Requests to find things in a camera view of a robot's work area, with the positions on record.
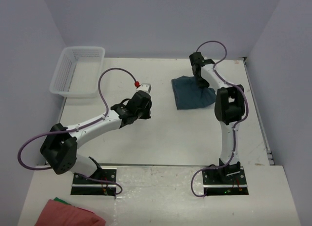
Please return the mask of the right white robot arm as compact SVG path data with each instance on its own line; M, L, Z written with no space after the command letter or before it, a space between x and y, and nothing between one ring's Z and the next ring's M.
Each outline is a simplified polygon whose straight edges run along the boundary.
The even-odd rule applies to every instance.
M237 151L237 131L245 114L242 85L226 81L215 69L215 62L204 59L200 52L189 56L195 82L200 88L212 88L216 92L214 114L221 126L222 150L218 171L223 176L237 174L240 162Z

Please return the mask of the blue-grey t shirt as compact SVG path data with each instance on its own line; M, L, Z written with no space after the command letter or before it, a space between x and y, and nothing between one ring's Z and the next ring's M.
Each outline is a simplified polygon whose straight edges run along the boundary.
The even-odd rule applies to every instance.
M215 103L212 88L199 88L195 77L181 76L171 80L177 110L202 109Z

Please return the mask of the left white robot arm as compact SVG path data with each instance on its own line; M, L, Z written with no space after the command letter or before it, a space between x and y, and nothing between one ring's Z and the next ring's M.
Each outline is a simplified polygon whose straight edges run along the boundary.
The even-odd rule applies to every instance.
M101 170L100 165L92 157L78 155L77 150L106 132L133 124L137 119L150 119L151 107L150 94L138 90L127 104L113 105L107 115L99 115L75 126L54 125L40 152L58 175L70 171L86 179L94 178Z

